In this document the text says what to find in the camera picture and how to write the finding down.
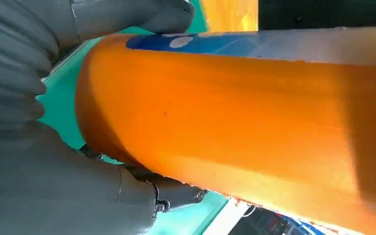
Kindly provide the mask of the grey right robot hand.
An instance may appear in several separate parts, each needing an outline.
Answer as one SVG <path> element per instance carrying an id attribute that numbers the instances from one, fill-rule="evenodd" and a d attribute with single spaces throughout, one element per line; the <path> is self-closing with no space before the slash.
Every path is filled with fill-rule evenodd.
<path id="1" fill-rule="evenodd" d="M 0 235 L 142 235 L 169 202 L 42 123 L 59 50 L 132 26 L 183 33 L 187 0 L 0 0 Z"/>

